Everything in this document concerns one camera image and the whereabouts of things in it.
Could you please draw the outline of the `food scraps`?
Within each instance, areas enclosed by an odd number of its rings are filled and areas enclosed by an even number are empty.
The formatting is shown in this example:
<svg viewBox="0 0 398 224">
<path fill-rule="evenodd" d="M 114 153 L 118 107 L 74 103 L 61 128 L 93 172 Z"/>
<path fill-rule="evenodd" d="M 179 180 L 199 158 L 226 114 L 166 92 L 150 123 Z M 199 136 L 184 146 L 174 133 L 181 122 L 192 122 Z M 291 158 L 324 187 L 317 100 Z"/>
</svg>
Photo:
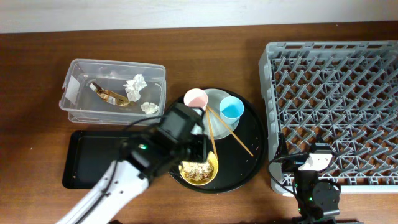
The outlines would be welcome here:
<svg viewBox="0 0 398 224">
<path fill-rule="evenodd" d="M 209 181 L 213 176 L 214 166 L 210 162 L 183 162 L 182 172 L 188 180 L 194 182 Z"/>
</svg>

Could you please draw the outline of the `small white tissue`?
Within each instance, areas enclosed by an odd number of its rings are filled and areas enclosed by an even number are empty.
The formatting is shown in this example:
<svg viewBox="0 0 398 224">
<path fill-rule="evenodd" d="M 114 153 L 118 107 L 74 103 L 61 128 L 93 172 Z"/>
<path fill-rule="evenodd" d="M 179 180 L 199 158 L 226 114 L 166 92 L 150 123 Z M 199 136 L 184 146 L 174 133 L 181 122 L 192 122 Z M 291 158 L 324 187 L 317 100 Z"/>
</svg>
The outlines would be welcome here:
<svg viewBox="0 0 398 224">
<path fill-rule="evenodd" d="M 141 104 L 141 110 L 148 115 L 157 114 L 159 111 L 159 106 L 155 103 L 144 102 Z"/>
</svg>

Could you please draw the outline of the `right wooden chopstick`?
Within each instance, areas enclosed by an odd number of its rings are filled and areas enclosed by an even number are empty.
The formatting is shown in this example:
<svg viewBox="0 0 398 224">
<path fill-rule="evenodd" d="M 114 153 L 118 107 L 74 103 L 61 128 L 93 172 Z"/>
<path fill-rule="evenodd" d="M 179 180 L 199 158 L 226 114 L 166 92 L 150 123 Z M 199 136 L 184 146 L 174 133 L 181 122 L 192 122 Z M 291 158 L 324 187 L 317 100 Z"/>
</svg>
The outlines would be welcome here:
<svg viewBox="0 0 398 224">
<path fill-rule="evenodd" d="M 248 147 L 240 140 L 240 138 L 229 128 L 229 126 L 221 119 L 221 117 L 214 112 L 214 110 L 210 107 L 207 106 L 207 110 L 212 112 L 214 116 L 221 122 L 221 124 L 229 131 L 229 133 L 237 140 L 238 143 L 251 155 L 251 157 L 254 157 L 254 154 L 248 149 Z"/>
</svg>

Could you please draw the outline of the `yellow bowl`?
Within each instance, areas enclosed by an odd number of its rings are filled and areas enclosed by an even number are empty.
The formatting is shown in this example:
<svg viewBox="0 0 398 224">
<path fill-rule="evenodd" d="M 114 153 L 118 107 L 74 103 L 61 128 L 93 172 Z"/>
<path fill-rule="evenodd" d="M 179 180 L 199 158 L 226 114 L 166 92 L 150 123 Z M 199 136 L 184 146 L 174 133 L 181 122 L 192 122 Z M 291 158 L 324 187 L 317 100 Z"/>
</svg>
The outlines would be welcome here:
<svg viewBox="0 0 398 224">
<path fill-rule="evenodd" d="M 182 161 L 182 163 L 178 167 L 180 175 L 183 178 L 183 180 L 185 180 L 186 182 L 188 182 L 191 185 L 201 186 L 201 185 L 209 184 L 216 177 L 216 175 L 218 173 L 218 168 L 219 168 L 218 160 L 217 160 L 217 158 L 215 157 L 215 155 L 214 155 L 214 153 L 212 151 L 209 152 L 208 157 L 207 157 L 207 161 L 206 161 L 206 162 L 212 163 L 212 165 L 214 166 L 213 176 L 212 176 L 212 178 L 209 181 L 194 182 L 194 181 L 191 181 L 191 180 L 188 180 L 187 178 L 185 178 L 184 175 L 183 175 L 183 172 L 182 172 L 183 162 L 186 162 L 186 161 Z"/>
</svg>

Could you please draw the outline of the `left wooden chopstick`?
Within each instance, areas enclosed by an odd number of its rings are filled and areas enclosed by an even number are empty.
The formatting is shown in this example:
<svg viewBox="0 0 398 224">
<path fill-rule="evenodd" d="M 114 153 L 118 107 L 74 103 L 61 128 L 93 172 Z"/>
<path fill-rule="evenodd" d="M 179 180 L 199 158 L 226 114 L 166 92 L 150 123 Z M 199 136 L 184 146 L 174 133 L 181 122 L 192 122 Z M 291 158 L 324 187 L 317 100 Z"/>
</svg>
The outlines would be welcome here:
<svg viewBox="0 0 398 224">
<path fill-rule="evenodd" d="M 216 144 L 215 144 L 215 140 L 214 140 L 211 119 L 210 119 L 210 111 L 208 108 L 206 109 L 206 116 L 207 116 L 208 129 L 209 129 L 209 133 L 210 133 L 211 143 L 212 143 L 212 147 L 213 147 L 213 153 L 218 160 L 218 154 L 217 154 L 217 150 L 216 150 Z"/>
</svg>

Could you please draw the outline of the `pink cup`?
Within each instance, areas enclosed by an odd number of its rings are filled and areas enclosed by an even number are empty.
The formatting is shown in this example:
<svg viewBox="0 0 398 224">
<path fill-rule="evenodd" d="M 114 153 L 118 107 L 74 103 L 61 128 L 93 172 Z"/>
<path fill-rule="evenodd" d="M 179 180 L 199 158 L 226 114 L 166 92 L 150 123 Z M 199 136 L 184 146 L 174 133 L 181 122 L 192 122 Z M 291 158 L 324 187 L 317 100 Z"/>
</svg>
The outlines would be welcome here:
<svg viewBox="0 0 398 224">
<path fill-rule="evenodd" d="M 193 88 L 186 92 L 183 102 L 188 107 L 201 108 L 205 111 L 208 104 L 208 95 L 202 89 Z"/>
</svg>

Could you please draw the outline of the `large white tissue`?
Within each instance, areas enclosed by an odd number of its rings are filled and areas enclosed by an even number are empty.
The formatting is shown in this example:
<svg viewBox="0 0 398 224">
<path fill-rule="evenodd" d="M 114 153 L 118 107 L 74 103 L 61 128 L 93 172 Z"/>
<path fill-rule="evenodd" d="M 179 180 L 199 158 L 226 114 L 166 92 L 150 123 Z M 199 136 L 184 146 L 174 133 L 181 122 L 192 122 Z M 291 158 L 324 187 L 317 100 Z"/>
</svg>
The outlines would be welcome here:
<svg viewBox="0 0 398 224">
<path fill-rule="evenodd" d="M 141 98 L 140 91 L 147 86 L 142 74 L 137 74 L 132 80 L 123 85 L 129 101 L 136 102 Z"/>
</svg>

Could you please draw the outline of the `blue cup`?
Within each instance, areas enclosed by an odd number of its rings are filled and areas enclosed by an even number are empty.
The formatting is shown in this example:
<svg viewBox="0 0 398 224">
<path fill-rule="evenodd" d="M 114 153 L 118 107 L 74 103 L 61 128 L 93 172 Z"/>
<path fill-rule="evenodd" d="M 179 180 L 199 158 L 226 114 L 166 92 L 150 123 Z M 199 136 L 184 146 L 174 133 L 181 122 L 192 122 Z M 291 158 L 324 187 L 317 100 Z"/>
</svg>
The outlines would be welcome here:
<svg viewBox="0 0 398 224">
<path fill-rule="evenodd" d="M 219 109 L 221 119 L 227 124 L 233 124 L 243 115 L 244 104 L 239 98 L 228 96 L 221 100 Z"/>
</svg>

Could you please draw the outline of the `clear plastic waste bin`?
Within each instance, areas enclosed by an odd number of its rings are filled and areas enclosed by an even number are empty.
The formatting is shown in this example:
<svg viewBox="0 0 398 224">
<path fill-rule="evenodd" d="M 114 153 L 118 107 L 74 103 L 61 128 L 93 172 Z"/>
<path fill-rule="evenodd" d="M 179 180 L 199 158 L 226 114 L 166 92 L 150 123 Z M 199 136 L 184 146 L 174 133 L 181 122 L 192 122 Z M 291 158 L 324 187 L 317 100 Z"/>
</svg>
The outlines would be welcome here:
<svg viewBox="0 0 398 224">
<path fill-rule="evenodd" d="M 91 83 L 127 97 L 127 81 L 139 80 L 147 86 L 139 91 L 140 99 L 127 106 L 108 103 L 90 88 Z M 166 101 L 166 69 L 162 65 L 111 60 L 75 59 L 71 62 L 62 88 L 59 107 L 68 112 L 75 123 L 127 125 L 149 115 L 142 109 L 145 102 L 159 109 L 153 116 L 162 115 Z"/>
</svg>

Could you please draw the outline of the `black rectangular tray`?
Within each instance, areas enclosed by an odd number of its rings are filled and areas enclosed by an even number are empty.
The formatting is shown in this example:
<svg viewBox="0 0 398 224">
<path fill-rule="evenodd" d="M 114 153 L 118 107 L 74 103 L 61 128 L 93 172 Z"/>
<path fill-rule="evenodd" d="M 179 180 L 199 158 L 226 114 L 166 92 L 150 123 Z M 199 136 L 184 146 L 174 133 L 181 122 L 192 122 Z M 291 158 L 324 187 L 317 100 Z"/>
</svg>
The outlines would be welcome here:
<svg viewBox="0 0 398 224">
<path fill-rule="evenodd" d="M 91 189 L 113 160 L 119 158 L 122 142 L 148 151 L 150 144 L 133 138 L 134 131 L 84 131 L 72 133 L 62 184 L 67 189 Z"/>
</svg>

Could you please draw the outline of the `light grey plate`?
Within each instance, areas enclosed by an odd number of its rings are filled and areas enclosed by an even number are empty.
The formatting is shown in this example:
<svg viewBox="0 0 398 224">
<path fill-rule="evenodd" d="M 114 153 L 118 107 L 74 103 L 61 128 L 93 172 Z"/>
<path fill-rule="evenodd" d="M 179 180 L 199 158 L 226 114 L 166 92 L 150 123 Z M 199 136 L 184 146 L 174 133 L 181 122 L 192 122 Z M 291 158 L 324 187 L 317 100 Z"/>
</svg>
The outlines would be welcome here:
<svg viewBox="0 0 398 224">
<path fill-rule="evenodd" d="M 187 102 L 189 103 L 197 96 L 201 99 L 204 99 L 204 94 L 207 94 L 207 97 L 208 97 L 206 107 L 207 108 L 210 107 L 216 114 L 218 114 L 221 117 L 220 109 L 219 109 L 220 103 L 224 98 L 230 96 L 230 94 L 227 93 L 226 91 L 216 89 L 216 88 L 208 88 L 205 90 L 201 90 L 199 88 L 193 88 L 186 92 L 186 97 L 190 98 L 190 100 L 187 100 Z M 211 128 L 212 128 L 213 137 L 215 140 L 223 139 L 226 136 L 230 135 L 230 132 L 226 129 L 226 127 L 223 124 L 221 124 L 221 121 L 218 118 L 216 118 L 216 116 L 212 112 L 209 112 L 208 114 L 204 115 L 204 117 L 203 117 L 203 124 L 205 127 L 204 131 L 205 131 L 205 134 L 208 135 L 209 139 L 211 139 L 211 136 L 210 136 L 210 132 L 208 130 L 208 118 L 207 118 L 208 116 L 210 117 Z"/>
</svg>

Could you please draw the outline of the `wooden chopstick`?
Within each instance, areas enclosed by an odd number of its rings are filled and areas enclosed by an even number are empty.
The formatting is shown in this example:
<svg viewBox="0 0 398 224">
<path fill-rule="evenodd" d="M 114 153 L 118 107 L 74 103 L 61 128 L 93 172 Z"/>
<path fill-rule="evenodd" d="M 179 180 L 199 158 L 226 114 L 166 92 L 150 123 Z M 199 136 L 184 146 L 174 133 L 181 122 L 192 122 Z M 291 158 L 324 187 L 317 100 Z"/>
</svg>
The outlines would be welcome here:
<svg viewBox="0 0 398 224">
<path fill-rule="evenodd" d="M 251 155 L 251 157 L 254 157 L 254 154 L 248 149 L 248 147 L 240 140 L 240 138 L 229 128 L 229 126 L 221 119 L 221 117 L 214 112 L 214 110 L 210 107 L 207 106 L 207 110 L 212 112 L 214 116 L 221 122 L 221 124 L 229 131 L 229 133 L 237 140 L 238 143 Z"/>
<path fill-rule="evenodd" d="M 210 111 L 208 108 L 206 109 L 206 116 L 207 116 L 208 129 L 209 129 L 209 133 L 210 133 L 211 143 L 212 143 L 212 147 L 213 147 L 213 153 L 218 160 L 218 154 L 217 154 L 217 150 L 216 150 L 216 144 L 215 144 L 215 140 L 214 140 L 211 119 L 210 119 Z"/>
</svg>

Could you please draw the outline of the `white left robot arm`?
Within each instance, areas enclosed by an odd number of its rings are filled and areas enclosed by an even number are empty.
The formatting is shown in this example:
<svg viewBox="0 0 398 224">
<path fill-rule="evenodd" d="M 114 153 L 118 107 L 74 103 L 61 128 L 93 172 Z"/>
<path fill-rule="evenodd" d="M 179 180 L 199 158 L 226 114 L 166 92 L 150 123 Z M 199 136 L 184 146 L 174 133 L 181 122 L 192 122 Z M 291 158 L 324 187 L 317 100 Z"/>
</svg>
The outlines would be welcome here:
<svg viewBox="0 0 398 224">
<path fill-rule="evenodd" d="M 110 163 L 97 184 L 59 223 L 109 223 L 151 182 L 173 166 L 204 163 L 210 147 L 201 107 L 176 103 L 154 123 L 129 132 L 119 144 L 119 156 Z"/>
</svg>

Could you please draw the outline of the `grey dishwasher rack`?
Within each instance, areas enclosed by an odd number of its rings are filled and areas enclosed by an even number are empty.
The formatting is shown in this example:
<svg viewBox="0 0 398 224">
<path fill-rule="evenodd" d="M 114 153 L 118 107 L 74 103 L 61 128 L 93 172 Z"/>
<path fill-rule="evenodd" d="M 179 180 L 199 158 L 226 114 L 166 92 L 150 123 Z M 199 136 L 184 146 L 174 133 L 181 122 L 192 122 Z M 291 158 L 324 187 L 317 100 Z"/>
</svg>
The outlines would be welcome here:
<svg viewBox="0 0 398 224">
<path fill-rule="evenodd" d="M 322 179 L 345 194 L 397 192 L 397 42 L 271 42 L 259 61 L 268 156 L 317 136 L 334 158 Z"/>
</svg>

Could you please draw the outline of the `round black serving tray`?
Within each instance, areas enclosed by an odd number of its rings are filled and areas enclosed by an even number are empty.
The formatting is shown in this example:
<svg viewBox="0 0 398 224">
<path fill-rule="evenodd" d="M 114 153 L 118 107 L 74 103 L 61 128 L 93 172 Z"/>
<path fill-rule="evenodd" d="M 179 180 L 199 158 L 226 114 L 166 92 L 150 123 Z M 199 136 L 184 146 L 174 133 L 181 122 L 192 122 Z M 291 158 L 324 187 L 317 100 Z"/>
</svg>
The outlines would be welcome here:
<svg viewBox="0 0 398 224">
<path fill-rule="evenodd" d="M 229 192 L 249 182 L 264 164 L 267 156 L 267 129 L 248 100 L 233 91 L 228 90 L 227 93 L 243 102 L 244 113 L 234 133 L 253 155 L 250 156 L 231 135 L 216 140 L 219 169 L 210 183 L 201 186 L 189 184 L 180 175 L 177 166 L 171 168 L 169 175 L 188 189 L 205 194 Z"/>
</svg>

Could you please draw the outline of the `gold snack wrapper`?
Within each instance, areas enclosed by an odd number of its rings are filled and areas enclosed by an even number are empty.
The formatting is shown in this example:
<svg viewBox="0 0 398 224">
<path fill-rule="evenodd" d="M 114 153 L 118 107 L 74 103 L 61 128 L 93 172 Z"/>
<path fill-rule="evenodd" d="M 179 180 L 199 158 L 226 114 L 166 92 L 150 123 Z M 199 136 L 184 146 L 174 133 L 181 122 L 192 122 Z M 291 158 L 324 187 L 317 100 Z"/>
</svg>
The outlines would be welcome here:
<svg viewBox="0 0 398 224">
<path fill-rule="evenodd" d="M 111 90 L 105 90 L 101 88 L 95 82 L 89 84 L 91 90 L 93 90 L 102 100 L 105 102 L 115 105 L 115 106 L 127 106 L 130 104 L 130 101 L 120 94 L 117 94 Z"/>
</svg>

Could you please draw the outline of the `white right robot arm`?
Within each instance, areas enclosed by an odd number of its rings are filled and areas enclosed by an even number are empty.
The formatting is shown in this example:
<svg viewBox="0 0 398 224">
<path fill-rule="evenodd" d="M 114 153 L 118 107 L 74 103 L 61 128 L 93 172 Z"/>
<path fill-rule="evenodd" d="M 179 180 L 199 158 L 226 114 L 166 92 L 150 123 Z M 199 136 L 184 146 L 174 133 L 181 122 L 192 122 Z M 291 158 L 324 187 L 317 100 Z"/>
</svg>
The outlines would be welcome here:
<svg viewBox="0 0 398 224">
<path fill-rule="evenodd" d="M 293 192 L 298 201 L 299 217 L 293 223 L 336 223 L 340 214 L 341 186 L 331 180 L 321 180 L 318 174 L 331 162 L 333 153 L 329 144 L 316 142 L 308 152 L 285 154 L 282 171 L 294 175 Z"/>
</svg>

